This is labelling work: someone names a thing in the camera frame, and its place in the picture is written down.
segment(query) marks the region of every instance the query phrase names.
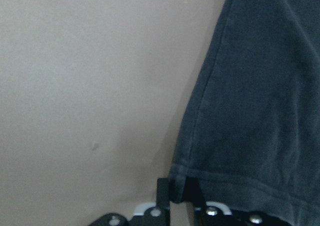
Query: dark blue cloth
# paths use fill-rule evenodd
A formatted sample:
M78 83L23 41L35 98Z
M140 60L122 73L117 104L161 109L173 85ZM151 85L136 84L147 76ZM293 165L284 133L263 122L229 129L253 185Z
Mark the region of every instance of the dark blue cloth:
M206 200L320 225L320 0L226 0L169 174Z

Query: silver bolt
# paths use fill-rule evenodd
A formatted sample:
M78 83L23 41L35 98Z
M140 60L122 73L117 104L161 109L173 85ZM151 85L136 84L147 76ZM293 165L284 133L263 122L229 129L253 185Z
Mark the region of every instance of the silver bolt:
M215 216L218 214L218 210L216 207L208 207L205 212L210 216Z
M155 207L150 211L150 214L152 217L158 217L161 215L161 210Z
M256 223L256 224L262 223L262 218L257 214L251 215L249 220L250 220L250 222L253 222L253 223Z
M112 216L112 219L109 221L110 226L118 226L120 224L120 219L117 216Z

